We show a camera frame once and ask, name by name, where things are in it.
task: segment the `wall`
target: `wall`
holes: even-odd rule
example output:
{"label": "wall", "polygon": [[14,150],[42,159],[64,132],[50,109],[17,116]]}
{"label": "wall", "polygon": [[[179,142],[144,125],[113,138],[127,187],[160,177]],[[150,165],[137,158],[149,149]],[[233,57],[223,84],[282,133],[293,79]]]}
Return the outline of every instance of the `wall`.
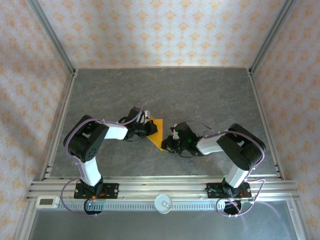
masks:
{"label": "wall", "polygon": [[75,68],[250,67],[285,0],[40,0]]}
{"label": "wall", "polygon": [[70,79],[26,0],[0,5],[0,239],[12,239]]}
{"label": "wall", "polygon": [[255,80],[287,179],[320,236],[320,5],[298,0]]}

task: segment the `aluminum frame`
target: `aluminum frame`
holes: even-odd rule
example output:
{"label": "aluminum frame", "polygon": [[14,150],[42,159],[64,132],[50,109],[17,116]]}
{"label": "aluminum frame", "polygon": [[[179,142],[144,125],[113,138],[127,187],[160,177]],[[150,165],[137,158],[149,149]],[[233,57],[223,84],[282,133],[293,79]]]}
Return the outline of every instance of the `aluminum frame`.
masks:
{"label": "aluminum frame", "polygon": [[59,117],[57,120],[57,124],[54,128],[54,135],[52,138],[52,141],[49,145],[49,149],[48,152],[45,156],[45,161],[44,161],[44,165],[42,167],[41,170],[41,174],[40,174],[40,180],[43,180],[45,178],[46,172],[47,172],[47,168],[49,166],[53,166],[54,160],[55,160],[55,156],[56,156],[56,152],[57,152],[57,148],[58,148],[58,144],[59,144],[59,139],[60,139],[60,135],[65,123],[65,119],[66,119],[66,115],[67,115],[67,110],[69,107],[69,103],[70,103],[70,98],[72,95],[72,91],[74,88],[74,84],[75,84],[75,80],[76,77],[78,75],[78,69],[75,70],[75,72],[70,76],[70,81],[68,83],[67,89],[66,89],[66,94],[64,96],[63,99],[63,104],[61,106],[60,112],[59,112]]}
{"label": "aluminum frame", "polygon": [[51,40],[54,49],[60,56],[65,68],[69,71],[70,74],[75,72],[74,67],[72,66],[64,48],[62,47],[57,35],[55,34],[54,29],[52,28],[47,16],[45,15],[41,5],[39,4],[38,0],[27,0],[31,9],[33,10],[34,14],[38,18],[42,28],[46,32],[47,36]]}
{"label": "aluminum frame", "polygon": [[[264,41],[261,49],[256,56],[252,67],[248,69],[248,75],[252,84],[254,95],[258,104],[259,112],[263,122],[263,126],[267,135],[267,139],[271,148],[271,154],[275,167],[279,172],[279,176],[283,178],[282,167],[279,162],[277,150],[274,148],[272,142],[272,136],[268,128],[268,123],[264,109],[261,105],[259,94],[254,81],[254,72],[258,69],[263,58],[267,54],[272,42],[277,36],[281,26],[288,17],[291,9],[293,8],[297,0],[287,0],[283,6],[280,15],[276,19],[274,25],[271,28],[269,35]],[[60,111],[60,117],[58,124],[54,131],[54,138],[50,144],[49,152],[45,159],[45,164],[41,172],[40,179],[42,181],[34,181],[30,186],[30,191],[27,196],[27,203],[23,209],[20,221],[17,226],[17,230],[13,239],[15,240],[24,240],[28,239],[33,221],[37,212],[36,209],[36,200],[37,196],[48,195],[48,194],[57,194],[61,191],[62,187],[68,179],[51,177],[50,173],[54,163],[54,158],[59,143],[60,134],[62,127],[65,121],[66,112],[69,106],[70,97],[72,94],[75,78],[77,76],[77,71],[75,72],[67,54],[65,53],[62,45],[59,42],[52,26],[50,25],[46,15],[44,14],[38,0],[28,0],[32,10],[35,15],[38,17],[43,29],[47,33],[48,37],[52,41],[54,48],[61,57],[63,64],[66,69],[72,74],[71,81],[67,88],[67,94],[64,99],[64,104]],[[302,204],[299,199],[299,194],[295,186],[294,181],[280,180],[275,178],[274,175],[253,175],[252,177],[265,177],[267,178],[267,183],[263,188],[261,195],[259,196],[259,201],[286,201],[290,211],[290,216],[294,225],[298,239],[312,239],[312,235],[309,229],[309,226],[306,224],[306,216],[302,210]],[[105,182],[117,182],[120,183],[119,187],[119,198],[121,202],[125,202],[128,205],[134,203],[135,201],[143,202],[145,200],[154,201],[157,194],[162,192],[167,192],[170,195],[173,194],[172,198],[174,201],[181,200],[181,202],[202,202],[205,203],[208,201],[207,194],[204,192],[205,183],[208,182],[220,182],[220,178],[212,178],[208,176],[165,176],[165,177],[105,177]],[[71,205],[76,204],[76,199],[73,199],[73,189],[75,188],[75,182],[70,184],[66,188],[65,197],[67,202]],[[259,183],[251,184],[251,190],[253,194],[257,193]]]}
{"label": "aluminum frame", "polygon": [[276,39],[276,37],[278,35],[278,32],[280,31],[281,27],[285,23],[287,17],[291,13],[291,10],[294,7],[296,2],[297,2],[297,0],[287,0],[284,3],[284,6],[283,6],[279,16],[275,20],[275,22],[274,22],[274,24],[273,24],[268,36],[264,40],[264,42],[263,42],[263,44],[262,44],[257,56],[255,57],[255,59],[254,59],[254,61],[252,63],[252,66],[250,67],[249,71],[250,71],[250,73],[252,75],[256,72],[256,70],[258,69],[258,67],[261,64],[262,60],[267,55],[268,50],[270,49],[272,43]]}
{"label": "aluminum frame", "polygon": [[[33,181],[27,194],[27,201],[14,235],[15,240],[28,239],[37,212],[36,201],[38,196],[59,195],[69,179],[47,179],[44,181]],[[112,211],[154,211],[149,209],[156,196],[166,193],[171,196],[173,203],[179,207],[175,211],[215,211],[214,199],[208,199],[205,191],[206,183],[221,182],[222,178],[204,176],[168,176],[168,177],[109,177],[104,180],[107,183],[119,183],[118,199],[100,199],[101,207]],[[261,183],[251,183],[250,188],[253,195],[257,194]],[[74,199],[76,181],[68,185],[64,192],[64,200],[68,207],[81,210],[85,200]],[[301,217],[303,213],[298,190],[294,181],[281,180],[279,178],[268,178],[262,189],[258,201],[286,201],[290,216],[298,239],[312,239],[310,230]]]}
{"label": "aluminum frame", "polygon": [[270,132],[270,129],[269,129],[269,124],[268,124],[268,120],[267,120],[267,117],[266,117],[266,112],[264,110],[263,105],[261,104],[261,100],[260,100],[261,98],[260,98],[260,95],[259,95],[258,90],[257,90],[257,86],[256,86],[256,82],[255,82],[254,76],[252,75],[252,73],[250,72],[250,70],[248,68],[247,68],[247,73],[248,73],[248,77],[249,77],[250,82],[251,82],[251,86],[252,86],[253,93],[254,93],[254,96],[255,96],[256,104],[257,104],[259,112],[260,112],[260,116],[261,116],[261,119],[262,119],[262,124],[263,124],[263,127],[264,127],[266,138],[267,138],[267,141],[269,143],[272,159],[273,159],[273,162],[274,162],[274,165],[275,165],[275,170],[278,172],[278,174],[281,177],[281,179],[284,180],[285,177],[284,177],[284,174],[283,174],[282,164],[279,161],[279,159],[280,159],[279,158],[279,154],[278,154],[277,149],[276,149],[276,147],[274,145],[274,142],[273,142],[273,136],[272,136],[272,134]]}

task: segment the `white device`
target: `white device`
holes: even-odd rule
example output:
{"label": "white device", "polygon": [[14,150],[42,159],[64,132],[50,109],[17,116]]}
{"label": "white device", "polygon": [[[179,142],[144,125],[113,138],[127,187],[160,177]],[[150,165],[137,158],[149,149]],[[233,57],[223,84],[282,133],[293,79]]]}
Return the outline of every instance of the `white device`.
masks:
{"label": "white device", "polygon": [[57,195],[38,196],[35,207],[37,209],[56,209],[59,205],[60,197]]}
{"label": "white device", "polygon": [[225,176],[225,181],[234,189],[240,186],[240,184],[245,180],[249,171],[243,170],[234,163],[228,174]]}
{"label": "white device", "polygon": [[211,138],[204,138],[203,137],[196,144],[196,148],[203,155],[208,155],[208,154],[216,153],[216,152],[223,152],[224,150],[217,143],[217,140],[220,137],[221,137],[220,135],[215,136],[215,137],[211,137]]}

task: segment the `yellow object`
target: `yellow object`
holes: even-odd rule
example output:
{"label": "yellow object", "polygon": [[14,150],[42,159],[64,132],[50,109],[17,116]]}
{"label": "yellow object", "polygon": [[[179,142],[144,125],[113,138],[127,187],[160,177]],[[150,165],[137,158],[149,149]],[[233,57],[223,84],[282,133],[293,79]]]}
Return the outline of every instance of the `yellow object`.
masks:
{"label": "yellow object", "polygon": [[156,128],[158,131],[150,136],[147,136],[147,138],[156,145],[157,148],[159,148],[162,152],[164,151],[161,149],[161,143],[164,138],[164,129],[163,129],[163,119],[154,119],[152,116],[150,117],[150,120],[153,120],[153,123],[156,125]]}

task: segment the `purple cable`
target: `purple cable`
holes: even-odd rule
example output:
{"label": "purple cable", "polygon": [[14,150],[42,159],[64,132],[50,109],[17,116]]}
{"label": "purple cable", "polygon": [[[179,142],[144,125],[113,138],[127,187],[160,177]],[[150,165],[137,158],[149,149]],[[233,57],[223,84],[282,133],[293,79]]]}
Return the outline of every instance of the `purple cable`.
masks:
{"label": "purple cable", "polygon": [[143,111],[143,108],[144,108],[144,105],[143,105],[143,103],[142,103],[141,101],[137,101],[137,102],[134,104],[134,107],[136,107],[137,104],[140,104],[140,105],[141,105],[138,114],[137,114],[133,119],[131,119],[131,120],[127,121],[127,122],[120,123],[120,122],[117,122],[117,121],[104,121],[104,120],[101,120],[101,119],[98,119],[98,118],[90,118],[90,119],[87,119],[87,120],[83,121],[82,123],[80,123],[80,124],[71,132],[70,136],[68,137],[68,139],[67,139],[66,142],[65,142],[64,148],[65,148],[66,155],[67,155],[68,157],[72,158],[72,159],[74,160],[76,166],[78,167],[78,169],[79,169],[79,171],[80,171],[80,178],[74,178],[74,179],[68,181],[68,182],[64,185],[64,187],[62,188],[62,190],[61,190],[61,195],[60,195],[61,203],[62,203],[62,205],[63,205],[69,212],[75,213],[75,214],[77,214],[77,215],[79,215],[79,216],[82,216],[82,217],[91,217],[90,215],[81,214],[81,213],[79,213],[79,212],[76,212],[76,211],[71,210],[69,207],[67,207],[67,205],[65,204],[65,202],[64,202],[64,200],[63,200],[63,194],[64,194],[64,191],[65,191],[67,185],[69,185],[69,184],[72,183],[73,181],[82,180],[82,179],[85,177],[85,172],[84,172],[82,166],[80,165],[79,159],[76,158],[76,157],[74,157],[74,156],[72,156],[72,155],[69,153],[69,151],[68,151],[68,147],[69,147],[69,143],[70,143],[71,139],[73,138],[73,136],[76,134],[76,132],[77,132],[80,128],[82,128],[84,125],[86,125],[86,124],[89,123],[89,122],[95,122],[95,121],[97,121],[97,122],[100,122],[100,123],[103,123],[103,124],[115,124],[115,125],[121,125],[121,126],[125,126],[125,125],[127,125],[127,124],[132,123],[134,120],[136,120],[136,119],[141,115],[141,113],[142,113],[142,111]]}
{"label": "purple cable", "polygon": [[[256,202],[256,200],[257,200],[257,198],[258,198],[259,193],[261,192],[263,186],[264,186],[265,183],[266,183],[266,180],[265,180],[264,178],[259,178],[259,179],[257,179],[257,180],[247,181],[248,183],[255,183],[255,182],[259,182],[259,181],[263,181],[263,183],[261,184],[258,192],[256,193],[256,195],[255,195],[255,197],[254,197],[254,199],[253,199],[253,204],[251,204],[251,206],[250,206],[246,211],[240,213],[239,208],[237,207],[237,205],[236,205],[234,202],[232,202],[229,198],[220,198],[220,199],[218,199],[218,201],[216,201],[216,203],[215,203],[215,209],[216,209],[216,211],[218,212],[218,214],[220,214],[221,216],[229,217],[229,218],[230,218],[230,217],[243,216],[243,215],[245,215],[247,212],[249,212],[249,211],[252,209],[252,207],[254,206],[254,204],[255,204],[255,202]],[[221,200],[227,200],[228,202],[232,203],[232,204],[236,207],[236,209],[237,209],[237,211],[238,211],[239,214],[231,215],[231,214],[224,214],[224,213],[220,212],[219,209],[218,209],[218,203],[219,203]]]}
{"label": "purple cable", "polygon": [[93,216],[91,216],[91,215],[87,215],[87,214],[83,214],[83,213],[80,213],[80,212],[77,212],[77,211],[73,211],[73,210],[71,210],[66,204],[65,204],[65,201],[64,201],[64,191],[65,191],[65,189],[66,189],[66,187],[70,184],[70,183],[72,183],[72,182],[74,182],[74,181],[79,181],[81,178],[74,178],[74,179],[71,179],[70,181],[68,181],[64,186],[63,186],[63,188],[62,188],[62,190],[61,190],[61,194],[60,194],[60,199],[61,199],[61,203],[62,203],[62,205],[64,206],[64,208],[65,209],[67,209],[69,212],[71,212],[71,213],[74,213],[74,214],[77,214],[78,216],[81,216],[81,217],[87,217],[87,218],[89,218],[89,217],[93,217]]}

